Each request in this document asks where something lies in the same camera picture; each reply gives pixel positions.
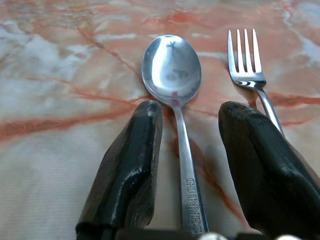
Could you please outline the engraved stainless steel spoon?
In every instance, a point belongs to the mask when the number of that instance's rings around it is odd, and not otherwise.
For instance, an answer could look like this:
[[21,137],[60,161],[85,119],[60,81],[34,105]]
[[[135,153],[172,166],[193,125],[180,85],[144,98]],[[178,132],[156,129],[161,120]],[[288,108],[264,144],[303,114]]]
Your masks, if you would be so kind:
[[183,108],[198,93],[202,67],[194,48],[176,35],[155,38],[145,50],[141,74],[149,93],[175,115],[180,165],[182,225],[195,236],[208,232]]

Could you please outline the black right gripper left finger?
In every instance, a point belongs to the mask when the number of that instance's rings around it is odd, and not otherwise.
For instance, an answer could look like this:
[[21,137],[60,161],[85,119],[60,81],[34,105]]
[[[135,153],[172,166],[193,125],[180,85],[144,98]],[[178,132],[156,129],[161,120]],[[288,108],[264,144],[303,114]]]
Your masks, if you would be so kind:
[[150,224],[162,132],[161,105],[141,102],[102,158],[75,226],[76,240],[113,240],[118,229]]

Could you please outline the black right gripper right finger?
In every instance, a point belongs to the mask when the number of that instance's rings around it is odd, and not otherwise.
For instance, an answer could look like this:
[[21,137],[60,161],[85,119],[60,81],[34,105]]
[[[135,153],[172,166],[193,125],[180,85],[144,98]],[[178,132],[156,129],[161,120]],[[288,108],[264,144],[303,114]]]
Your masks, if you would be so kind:
[[250,227],[270,238],[320,240],[320,177],[271,120],[228,101],[220,106],[218,127]]

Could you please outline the stainless steel fork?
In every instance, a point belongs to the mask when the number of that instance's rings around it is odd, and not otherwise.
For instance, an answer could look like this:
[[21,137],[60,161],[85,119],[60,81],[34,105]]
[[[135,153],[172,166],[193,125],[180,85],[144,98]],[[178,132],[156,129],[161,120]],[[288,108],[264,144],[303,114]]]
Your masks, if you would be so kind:
[[229,30],[227,33],[227,60],[228,71],[232,82],[239,87],[250,89],[256,92],[262,103],[265,114],[280,131],[280,133],[284,134],[274,106],[264,91],[267,81],[262,70],[256,31],[254,29],[252,30],[253,54],[250,52],[248,31],[246,29],[244,30],[244,55],[242,51],[239,29],[236,30],[236,43],[237,58],[234,56],[232,32]]

